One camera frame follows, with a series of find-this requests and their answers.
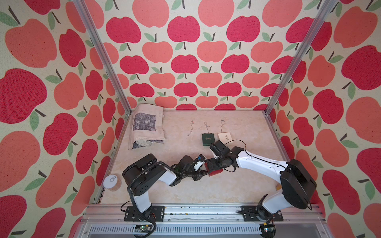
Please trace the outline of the red jewelry box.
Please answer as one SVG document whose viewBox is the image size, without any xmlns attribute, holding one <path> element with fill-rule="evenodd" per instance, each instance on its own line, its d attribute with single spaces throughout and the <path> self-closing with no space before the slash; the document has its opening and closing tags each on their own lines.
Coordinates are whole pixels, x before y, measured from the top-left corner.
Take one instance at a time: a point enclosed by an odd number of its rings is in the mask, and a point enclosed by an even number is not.
<svg viewBox="0 0 381 238">
<path fill-rule="evenodd" d="M 215 170 L 215 171 L 211 172 L 208 176 L 211 177 L 211 176 L 220 174 L 220 173 L 222 173 L 223 171 L 224 171 L 223 169 Z"/>
</svg>

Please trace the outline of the cream lift-off box lid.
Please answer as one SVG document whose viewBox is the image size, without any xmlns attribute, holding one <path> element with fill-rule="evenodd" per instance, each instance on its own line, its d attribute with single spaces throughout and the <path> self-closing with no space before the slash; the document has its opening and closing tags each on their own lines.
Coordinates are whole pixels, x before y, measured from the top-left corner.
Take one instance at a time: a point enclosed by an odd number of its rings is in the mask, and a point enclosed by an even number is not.
<svg viewBox="0 0 381 238">
<path fill-rule="evenodd" d="M 232 136 L 229 132 L 222 132 L 218 134 L 218 138 L 221 142 L 228 143 L 229 141 L 232 141 Z"/>
</svg>

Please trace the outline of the green jewelry box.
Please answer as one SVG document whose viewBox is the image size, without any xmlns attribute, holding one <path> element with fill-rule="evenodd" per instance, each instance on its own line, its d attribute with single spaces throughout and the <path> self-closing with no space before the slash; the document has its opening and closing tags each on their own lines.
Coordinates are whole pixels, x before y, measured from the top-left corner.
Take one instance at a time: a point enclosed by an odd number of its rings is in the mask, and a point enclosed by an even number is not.
<svg viewBox="0 0 381 238">
<path fill-rule="evenodd" d="M 203 146 L 211 146 L 215 142 L 215 136 L 213 133 L 203 133 L 201 137 Z"/>
</svg>

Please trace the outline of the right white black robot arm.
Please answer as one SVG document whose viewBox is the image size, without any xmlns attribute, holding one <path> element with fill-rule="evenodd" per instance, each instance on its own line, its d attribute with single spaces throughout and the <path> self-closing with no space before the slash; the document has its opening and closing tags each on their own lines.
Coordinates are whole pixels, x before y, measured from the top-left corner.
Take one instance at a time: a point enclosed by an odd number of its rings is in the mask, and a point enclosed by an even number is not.
<svg viewBox="0 0 381 238">
<path fill-rule="evenodd" d="M 221 141 L 212 144 L 210 150 L 214 158 L 211 160 L 212 165 L 208 166 L 209 171 L 232 166 L 252 170 L 281 184 L 279 191 L 272 195 L 264 195 L 256 206 L 259 219 L 268 219 L 278 211 L 289 207 L 312 209 L 311 199 L 317 184 L 301 162 L 273 160 L 237 146 L 230 149 Z"/>
</svg>

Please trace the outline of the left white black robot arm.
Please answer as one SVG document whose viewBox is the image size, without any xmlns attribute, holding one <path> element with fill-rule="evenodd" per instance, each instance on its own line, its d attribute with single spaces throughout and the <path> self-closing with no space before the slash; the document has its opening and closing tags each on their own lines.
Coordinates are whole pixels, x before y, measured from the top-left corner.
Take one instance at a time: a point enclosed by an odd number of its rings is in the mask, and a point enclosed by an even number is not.
<svg viewBox="0 0 381 238">
<path fill-rule="evenodd" d="M 168 186 L 176 186 L 185 178 L 198 181 L 214 170 L 213 162 L 207 160 L 202 154 L 195 159 L 184 156 L 172 166 L 158 161 L 153 154 L 148 154 L 125 168 L 122 177 L 128 185 L 127 191 L 134 209 L 147 215 L 152 208 L 148 190 L 156 182 L 161 181 Z"/>
</svg>

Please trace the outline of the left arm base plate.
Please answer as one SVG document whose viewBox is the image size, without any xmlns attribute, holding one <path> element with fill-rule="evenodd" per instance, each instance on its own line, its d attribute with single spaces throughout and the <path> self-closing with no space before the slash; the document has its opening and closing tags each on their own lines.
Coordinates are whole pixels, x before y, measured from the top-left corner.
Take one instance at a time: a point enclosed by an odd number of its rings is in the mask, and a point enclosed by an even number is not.
<svg viewBox="0 0 381 238">
<path fill-rule="evenodd" d="M 151 206 L 145 212 L 141 212 L 145 218 L 155 222 L 163 222 L 165 206 Z M 141 222 L 143 219 L 139 216 L 138 210 L 133 206 L 128 206 L 124 216 L 125 222 Z"/>
</svg>

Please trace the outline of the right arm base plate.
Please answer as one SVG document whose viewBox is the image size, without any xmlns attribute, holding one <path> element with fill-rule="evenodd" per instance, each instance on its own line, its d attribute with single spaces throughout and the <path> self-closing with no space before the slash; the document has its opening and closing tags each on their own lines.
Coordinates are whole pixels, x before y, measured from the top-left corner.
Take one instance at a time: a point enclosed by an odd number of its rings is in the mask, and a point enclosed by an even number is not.
<svg viewBox="0 0 381 238">
<path fill-rule="evenodd" d="M 256 206 L 241 206 L 241 210 L 237 211 L 243 216 L 245 222 L 282 222 L 284 221 L 282 213 L 277 211 L 274 214 L 269 213 L 264 208 Z"/>
</svg>

